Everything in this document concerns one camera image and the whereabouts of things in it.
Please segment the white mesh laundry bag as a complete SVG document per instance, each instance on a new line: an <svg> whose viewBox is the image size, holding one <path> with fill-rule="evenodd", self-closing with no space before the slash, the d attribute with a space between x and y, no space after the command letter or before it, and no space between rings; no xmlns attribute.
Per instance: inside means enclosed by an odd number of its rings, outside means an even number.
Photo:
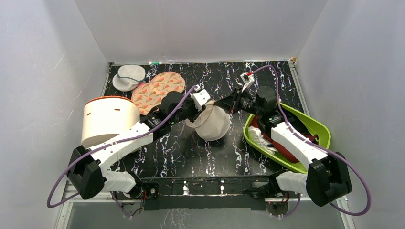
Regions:
<svg viewBox="0 0 405 229"><path fill-rule="evenodd" d="M229 114L215 106L214 102L215 100L210 100L205 105L205 110L194 122L189 119L185 120L185 124L193 128L197 135L205 141L216 141L224 137L230 128Z"/></svg>

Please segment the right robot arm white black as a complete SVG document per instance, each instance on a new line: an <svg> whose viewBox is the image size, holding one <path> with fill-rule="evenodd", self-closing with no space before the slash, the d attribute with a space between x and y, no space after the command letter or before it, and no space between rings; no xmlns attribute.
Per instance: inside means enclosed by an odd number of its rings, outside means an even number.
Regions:
<svg viewBox="0 0 405 229"><path fill-rule="evenodd" d="M269 179L269 192L276 198L287 191L305 194L322 207L350 193L352 183L347 165L293 129L295 115L286 116L277 93L272 87L262 86L255 96L241 88L214 103L231 114L243 110L257 116L257 125L273 141L289 151L306 169L307 173L277 172Z"/></svg>

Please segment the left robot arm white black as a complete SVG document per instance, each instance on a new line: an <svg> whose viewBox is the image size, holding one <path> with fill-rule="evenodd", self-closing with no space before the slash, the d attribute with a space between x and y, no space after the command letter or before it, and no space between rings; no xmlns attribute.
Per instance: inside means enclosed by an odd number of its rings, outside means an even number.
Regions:
<svg viewBox="0 0 405 229"><path fill-rule="evenodd" d="M169 92L161 103L123 133L88 149L77 147L66 175L82 199L104 191L122 192L138 198L145 189L141 179L130 172L114 172L110 167L171 131L173 124L194 121L211 99L205 89L186 94Z"/></svg>

